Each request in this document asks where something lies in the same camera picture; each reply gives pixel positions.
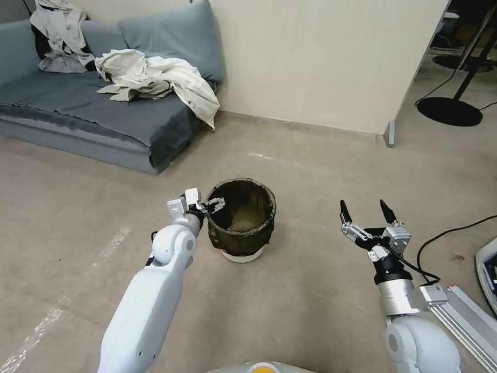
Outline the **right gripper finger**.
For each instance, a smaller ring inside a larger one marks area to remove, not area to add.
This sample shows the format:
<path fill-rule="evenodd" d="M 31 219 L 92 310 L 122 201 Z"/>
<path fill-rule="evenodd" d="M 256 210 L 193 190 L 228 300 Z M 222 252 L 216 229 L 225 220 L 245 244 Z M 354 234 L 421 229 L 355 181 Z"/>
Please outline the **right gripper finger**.
<path fill-rule="evenodd" d="M 340 200 L 340 219 L 342 222 L 340 231 L 349 240 L 353 242 L 356 242 L 357 240 L 359 241 L 369 240 L 369 233 L 367 233 L 364 229 L 353 223 L 347 205 L 343 199 Z"/>
<path fill-rule="evenodd" d="M 402 222 L 400 222 L 394 211 L 384 202 L 383 199 L 379 200 L 379 204 L 383 213 L 383 216 L 387 222 L 387 227 L 384 230 L 384 233 L 404 233 L 405 228 Z"/>

